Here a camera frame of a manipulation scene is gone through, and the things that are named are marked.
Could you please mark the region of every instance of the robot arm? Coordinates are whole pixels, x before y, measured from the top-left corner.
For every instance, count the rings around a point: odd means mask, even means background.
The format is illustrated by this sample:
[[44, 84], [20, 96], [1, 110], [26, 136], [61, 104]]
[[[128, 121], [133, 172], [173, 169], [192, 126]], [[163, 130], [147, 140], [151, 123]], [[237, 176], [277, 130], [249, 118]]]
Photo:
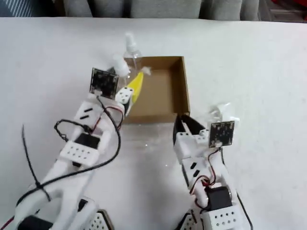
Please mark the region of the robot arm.
[[[90, 92], [81, 104], [73, 121], [90, 129], [84, 130], [79, 126], [75, 128], [42, 182], [51, 200], [61, 199], [58, 216], [51, 226], [46, 225], [47, 230], [83, 230], [93, 218], [93, 214], [98, 210], [97, 205], [87, 202], [84, 208], [79, 210], [80, 201], [94, 174], [93, 169], [106, 165], [118, 154], [120, 146], [113, 158], [107, 161], [104, 159], [104, 153], [116, 131], [115, 126], [121, 125], [138, 98], [142, 79], [143, 73], [140, 72], [127, 87], [117, 92], [114, 100], [104, 97], [101, 92], [99, 96]], [[21, 223], [29, 216], [33, 217], [47, 204], [47, 196], [41, 189], [27, 192], [17, 203], [15, 229], [22, 229], [19, 228]]]
[[241, 214], [235, 186], [221, 159], [231, 145], [234, 121], [205, 128], [188, 115], [177, 116], [173, 143], [195, 205], [178, 229], [240, 230]]

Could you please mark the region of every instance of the white table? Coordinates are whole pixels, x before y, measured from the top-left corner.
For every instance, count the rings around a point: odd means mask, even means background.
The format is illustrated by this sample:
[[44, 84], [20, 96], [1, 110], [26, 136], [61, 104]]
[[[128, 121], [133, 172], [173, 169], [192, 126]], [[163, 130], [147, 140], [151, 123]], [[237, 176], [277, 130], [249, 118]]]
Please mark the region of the white table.
[[[306, 229], [307, 25], [172, 19], [0, 19], [0, 223], [33, 182], [22, 123], [42, 179], [64, 146], [53, 125], [75, 114], [91, 68], [124, 52], [126, 31], [144, 56], [185, 57], [193, 117], [235, 106], [241, 123], [225, 160], [255, 229]], [[119, 157], [97, 171], [86, 195], [117, 230], [173, 229], [189, 208], [171, 129], [123, 127]]]

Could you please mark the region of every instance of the brown cardboard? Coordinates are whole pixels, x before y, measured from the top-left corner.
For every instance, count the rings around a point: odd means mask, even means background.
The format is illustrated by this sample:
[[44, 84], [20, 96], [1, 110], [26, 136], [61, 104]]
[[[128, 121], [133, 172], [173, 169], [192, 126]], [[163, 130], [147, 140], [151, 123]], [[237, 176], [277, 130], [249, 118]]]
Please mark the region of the brown cardboard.
[[144, 76], [137, 102], [125, 123], [174, 122], [177, 114], [190, 113], [183, 57], [143, 57], [142, 65], [151, 67]]

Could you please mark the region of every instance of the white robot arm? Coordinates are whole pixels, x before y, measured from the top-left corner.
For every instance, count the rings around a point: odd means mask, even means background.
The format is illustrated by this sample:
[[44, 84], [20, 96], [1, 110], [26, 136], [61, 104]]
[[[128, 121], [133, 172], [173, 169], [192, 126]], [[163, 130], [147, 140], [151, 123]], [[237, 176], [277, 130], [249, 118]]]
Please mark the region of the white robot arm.
[[176, 118], [174, 150], [190, 194], [195, 196], [177, 230], [243, 229], [240, 201], [222, 158], [222, 146], [232, 144], [235, 121], [222, 122], [219, 117], [209, 129], [188, 115]]
[[[28, 191], [19, 199], [15, 210], [14, 229], [83, 230], [88, 229], [98, 213], [98, 205], [83, 194], [95, 172], [94, 169], [110, 163], [118, 155], [121, 143], [118, 129], [137, 100], [143, 73], [140, 72], [127, 87], [110, 97], [108, 92], [114, 86], [110, 82], [112, 83], [116, 76], [96, 69], [94, 72], [96, 75], [93, 74], [91, 82], [94, 89], [91, 89], [81, 104], [74, 120], [69, 121], [78, 125], [71, 138], [68, 139], [58, 130], [58, 125], [68, 120], [61, 120], [55, 125], [55, 129], [67, 143], [42, 181], [41, 187]], [[110, 79], [106, 76], [102, 78], [101, 74], [107, 74]], [[104, 154], [114, 133], [118, 135], [118, 149], [111, 159], [105, 160]], [[56, 207], [58, 211], [55, 219], [51, 222], [47, 221], [46, 217], [39, 218], [38, 211], [57, 198], [60, 203]]]

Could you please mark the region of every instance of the plastic bottle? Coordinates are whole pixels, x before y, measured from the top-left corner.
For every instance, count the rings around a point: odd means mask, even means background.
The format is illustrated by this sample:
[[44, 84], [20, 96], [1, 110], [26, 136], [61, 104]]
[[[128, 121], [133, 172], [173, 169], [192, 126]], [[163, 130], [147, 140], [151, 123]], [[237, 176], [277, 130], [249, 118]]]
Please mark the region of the plastic bottle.
[[119, 76], [117, 91], [127, 86], [127, 81], [130, 78], [130, 69], [128, 64], [121, 55], [113, 56], [113, 67], [116, 74]]
[[131, 62], [128, 63], [129, 66], [134, 68], [134, 71], [138, 73], [142, 68], [142, 55], [137, 48], [137, 44], [134, 40], [133, 34], [126, 33], [126, 52], [124, 58], [131, 58]]

